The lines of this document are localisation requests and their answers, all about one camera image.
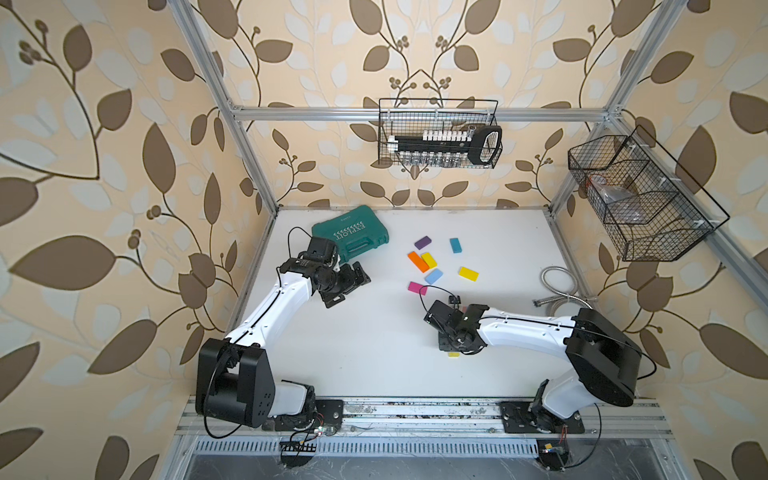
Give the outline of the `yellow block right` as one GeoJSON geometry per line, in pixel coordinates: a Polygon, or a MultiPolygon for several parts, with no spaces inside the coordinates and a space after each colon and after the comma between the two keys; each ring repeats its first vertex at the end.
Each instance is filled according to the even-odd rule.
{"type": "Polygon", "coordinates": [[[467,280],[469,280],[469,281],[472,281],[472,282],[475,282],[475,281],[477,281],[477,280],[478,280],[478,277],[479,277],[479,274],[478,274],[476,271],[474,271],[474,270],[471,270],[471,269],[469,269],[469,268],[466,268],[466,267],[461,267],[461,268],[459,269],[459,272],[458,272],[458,274],[459,274],[459,275],[460,275],[462,278],[464,278],[464,279],[467,279],[467,280]]]}

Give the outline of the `purple block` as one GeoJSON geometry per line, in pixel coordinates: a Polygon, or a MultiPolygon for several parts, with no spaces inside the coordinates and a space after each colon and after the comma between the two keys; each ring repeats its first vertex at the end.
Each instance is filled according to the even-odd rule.
{"type": "Polygon", "coordinates": [[[429,236],[424,236],[414,243],[417,250],[421,250],[432,243],[432,239],[429,236]]]}

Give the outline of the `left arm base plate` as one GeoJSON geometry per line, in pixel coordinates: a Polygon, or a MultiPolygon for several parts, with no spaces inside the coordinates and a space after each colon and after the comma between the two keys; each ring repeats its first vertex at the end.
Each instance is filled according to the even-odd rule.
{"type": "Polygon", "coordinates": [[[261,429],[291,433],[309,431],[332,436],[341,429],[343,418],[343,400],[321,398],[310,400],[299,414],[268,418],[261,429]]]}

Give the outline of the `yellow block beside orange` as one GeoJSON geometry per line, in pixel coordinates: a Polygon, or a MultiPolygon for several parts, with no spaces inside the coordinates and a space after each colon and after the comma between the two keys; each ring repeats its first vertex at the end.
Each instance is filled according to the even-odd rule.
{"type": "Polygon", "coordinates": [[[437,263],[437,261],[434,259],[434,257],[433,257],[433,256],[432,256],[430,253],[428,253],[428,252],[425,252],[425,253],[423,253],[423,254],[421,255],[421,258],[422,258],[422,260],[423,260],[423,261],[424,261],[424,262],[425,262],[425,263],[428,265],[428,267],[429,267],[430,269],[434,269],[434,268],[436,268],[436,267],[437,267],[437,265],[438,265],[438,263],[437,263]]]}

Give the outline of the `light blue block upper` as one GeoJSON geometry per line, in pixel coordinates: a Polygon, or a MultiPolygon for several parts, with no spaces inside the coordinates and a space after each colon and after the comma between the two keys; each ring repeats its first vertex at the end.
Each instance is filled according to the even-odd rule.
{"type": "Polygon", "coordinates": [[[433,285],[443,277],[443,272],[439,268],[431,270],[424,278],[427,284],[433,285]]]}

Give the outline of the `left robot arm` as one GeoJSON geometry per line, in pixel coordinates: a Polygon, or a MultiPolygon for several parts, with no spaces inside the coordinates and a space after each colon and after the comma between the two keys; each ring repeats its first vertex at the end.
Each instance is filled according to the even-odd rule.
{"type": "Polygon", "coordinates": [[[331,308],[370,277],[360,263],[342,263],[337,244],[320,237],[312,237],[298,255],[289,255],[276,273],[276,283],[256,309],[224,338],[207,340],[199,351],[195,410],[204,420],[237,428],[273,420],[296,431],[319,421],[314,387],[276,382],[268,348],[313,295],[331,308]]]}

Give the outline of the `magenta block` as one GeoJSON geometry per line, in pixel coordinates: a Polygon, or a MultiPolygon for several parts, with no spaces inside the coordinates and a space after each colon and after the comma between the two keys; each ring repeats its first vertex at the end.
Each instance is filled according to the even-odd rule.
{"type": "Polygon", "coordinates": [[[428,285],[423,285],[417,282],[410,282],[408,284],[407,290],[417,295],[424,296],[427,293],[428,288],[428,285]]]}

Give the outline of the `black tool in basket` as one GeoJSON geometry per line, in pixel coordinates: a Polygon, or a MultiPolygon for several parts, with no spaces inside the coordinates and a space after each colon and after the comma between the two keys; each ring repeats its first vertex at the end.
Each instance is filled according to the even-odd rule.
{"type": "Polygon", "coordinates": [[[440,168],[493,168],[503,151],[498,125],[466,130],[425,130],[421,135],[390,135],[385,152],[404,165],[440,168]]]}

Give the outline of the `orange long block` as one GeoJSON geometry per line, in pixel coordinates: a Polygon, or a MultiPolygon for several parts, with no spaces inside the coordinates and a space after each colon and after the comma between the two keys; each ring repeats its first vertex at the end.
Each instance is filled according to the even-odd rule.
{"type": "Polygon", "coordinates": [[[415,251],[410,252],[407,257],[420,272],[424,273],[430,270],[429,264],[415,251]]]}

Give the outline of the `teal block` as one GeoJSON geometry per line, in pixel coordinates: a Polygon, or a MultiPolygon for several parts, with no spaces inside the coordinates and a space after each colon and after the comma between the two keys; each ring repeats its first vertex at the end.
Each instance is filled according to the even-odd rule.
{"type": "Polygon", "coordinates": [[[462,246],[460,243],[460,240],[458,238],[451,238],[450,239],[450,246],[452,249],[452,252],[454,254],[459,254],[462,252],[462,246]]]}

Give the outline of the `plastic bag in basket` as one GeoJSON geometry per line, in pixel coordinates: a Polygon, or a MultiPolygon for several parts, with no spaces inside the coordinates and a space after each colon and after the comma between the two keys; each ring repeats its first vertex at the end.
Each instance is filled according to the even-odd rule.
{"type": "Polygon", "coordinates": [[[600,200],[598,211],[611,224],[638,225],[646,222],[640,196],[622,186],[606,183],[592,184],[600,200]]]}

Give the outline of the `green plastic tool case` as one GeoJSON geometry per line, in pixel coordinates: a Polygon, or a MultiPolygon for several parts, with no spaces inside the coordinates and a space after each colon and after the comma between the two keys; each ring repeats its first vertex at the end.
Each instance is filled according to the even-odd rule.
{"type": "Polygon", "coordinates": [[[334,241],[342,264],[389,242],[387,228],[366,205],[314,224],[312,235],[334,241]]]}

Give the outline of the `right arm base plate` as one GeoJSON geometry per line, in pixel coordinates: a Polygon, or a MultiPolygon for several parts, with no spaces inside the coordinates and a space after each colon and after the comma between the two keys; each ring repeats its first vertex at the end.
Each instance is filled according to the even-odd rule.
{"type": "Polygon", "coordinates": [[[584,434],[579,412],[560,419],[531,401],[502,401],[498,404],[503,430],[507,434],[584,434]]]}

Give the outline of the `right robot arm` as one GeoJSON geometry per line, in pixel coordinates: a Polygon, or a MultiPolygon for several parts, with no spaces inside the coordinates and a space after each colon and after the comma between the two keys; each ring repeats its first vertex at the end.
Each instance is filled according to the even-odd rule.
{"type": "Polygon", "coordinates": [[[574,316],[540,317],[482,304],[461,310],[436,300],[424,321],[464,355],[488,347],[515,347],[568,361],[566,372],[542,381],[523,415],[541,431],[553,430],[591,404],[634,404],[641,350],[593,309],[582,308],[574,316]]]}

